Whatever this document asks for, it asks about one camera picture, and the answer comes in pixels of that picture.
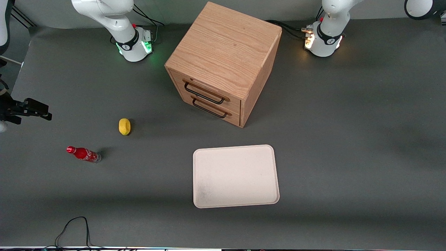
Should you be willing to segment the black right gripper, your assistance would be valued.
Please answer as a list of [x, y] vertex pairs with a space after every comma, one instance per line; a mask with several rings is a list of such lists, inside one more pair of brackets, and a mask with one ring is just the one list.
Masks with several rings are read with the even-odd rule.
[[[14, 114], [10, 113], [11, 108], [14, 108]], [[18, 102], [11, 97], [9, 92], [2, 93], [0, 95], [0, 120], [21, 124], [21, 117], [19, 116], [37, 116], [47, 121], [52, 119], [48, 105], [32, 98], [26, 98], [23, 102]]]

